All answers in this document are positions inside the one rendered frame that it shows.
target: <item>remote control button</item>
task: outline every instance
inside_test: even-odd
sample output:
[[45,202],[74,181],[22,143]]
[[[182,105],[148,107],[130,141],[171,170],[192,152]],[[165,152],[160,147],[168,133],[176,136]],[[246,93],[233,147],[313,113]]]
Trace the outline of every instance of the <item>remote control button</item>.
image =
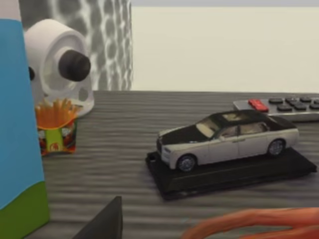
[[303,103],[298,103],[294,105],[294,108],[297,111],[305,111],[307,109],[307,106]]
[[311,103],[312,99],[310,97],[301,97],[300,101],[302,103]]
[[267,106],[264,105],[264,103],[261,102],[259,99],[249,99],[248,103],[257,111],[260,112],[268,112],[269,109]]
[[299,102],[298,98],[285,98],[285,101],[291,106],[294,106],[295,103]]
[[269,103],[274,104],[274,105],[282,104],[283,102],[284,102],[284,100],[282,98],[269,99]]
[[309,108],[312,110],[319,110],[319,104],[310,104]]
[[287,105],[280,105],[280,106],[277,106],[277,110],[282,112],[290,112],[293,110],[293,108]]

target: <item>gray remote control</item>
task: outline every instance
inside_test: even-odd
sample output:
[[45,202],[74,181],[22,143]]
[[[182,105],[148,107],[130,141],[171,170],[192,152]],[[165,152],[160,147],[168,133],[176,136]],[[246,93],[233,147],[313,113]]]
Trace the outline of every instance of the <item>gray remote control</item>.
[[237,110],[255,109],[292,122],[319,121],[319,98],[270,98],[234,101]]

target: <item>black and white car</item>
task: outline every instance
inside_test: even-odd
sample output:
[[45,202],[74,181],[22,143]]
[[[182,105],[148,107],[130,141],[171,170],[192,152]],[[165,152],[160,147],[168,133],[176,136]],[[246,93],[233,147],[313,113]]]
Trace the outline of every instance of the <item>black and white car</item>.
[[191,171],[196,165],[269,154],[295,145],[299,131],[291,122],[255,110],[212,114],[200,122],[161,131],[158,153],[170,169]]

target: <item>snack packet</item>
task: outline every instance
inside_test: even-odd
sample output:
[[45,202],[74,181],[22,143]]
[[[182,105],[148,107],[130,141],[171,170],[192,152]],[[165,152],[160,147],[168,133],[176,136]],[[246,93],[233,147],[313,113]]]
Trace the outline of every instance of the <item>snack packet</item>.
[[70,100],[44,102],[35,107],[41,155],[75,151],[77,112]]

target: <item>table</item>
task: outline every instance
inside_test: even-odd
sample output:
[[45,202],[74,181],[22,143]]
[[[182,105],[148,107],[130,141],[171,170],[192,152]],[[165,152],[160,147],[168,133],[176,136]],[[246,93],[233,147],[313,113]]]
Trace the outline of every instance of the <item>table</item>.
[[[70,239],[115,196],[123,197],[124,239],[177,239],[202,219],[247,208],[319,207],[319,175],[164,202],[146,165],[157,132],[232,109],[234,100],[285,94],[96,92],[79,120],[77,150],[43,160],[51,222],[28,239]],[[299,123],[295,147],[319,165],[319,123]],[[237,238],[236,230],[217,235]]]

